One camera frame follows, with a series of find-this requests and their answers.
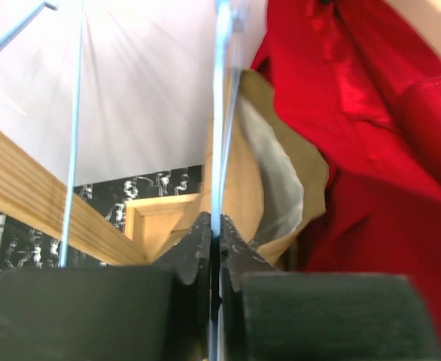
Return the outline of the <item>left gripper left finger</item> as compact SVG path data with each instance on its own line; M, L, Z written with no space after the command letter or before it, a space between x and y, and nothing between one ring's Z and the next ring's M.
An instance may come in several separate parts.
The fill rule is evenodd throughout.
M0 275L0 360L201 360L210 216L150 265Z

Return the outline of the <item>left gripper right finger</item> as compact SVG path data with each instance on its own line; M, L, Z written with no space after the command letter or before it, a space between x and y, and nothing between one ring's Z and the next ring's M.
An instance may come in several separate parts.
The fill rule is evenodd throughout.
M220 274L221 360L441 360L427 309L399 275L281 272L229 217Z

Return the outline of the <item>tan pleated skirt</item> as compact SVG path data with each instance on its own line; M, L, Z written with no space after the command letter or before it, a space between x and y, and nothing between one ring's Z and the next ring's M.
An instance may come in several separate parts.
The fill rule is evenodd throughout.
M279 265L300 232L326 211L328 165L316 146L285 124L263 77L240 74L223 213L242 239Z

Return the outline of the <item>red pleated skirt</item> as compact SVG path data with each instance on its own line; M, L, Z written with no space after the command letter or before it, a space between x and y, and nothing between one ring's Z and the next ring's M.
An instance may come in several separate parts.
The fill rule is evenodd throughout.
M441 60L383 1L270 1L253 67L329 166L302 272L408 275L441 337Z

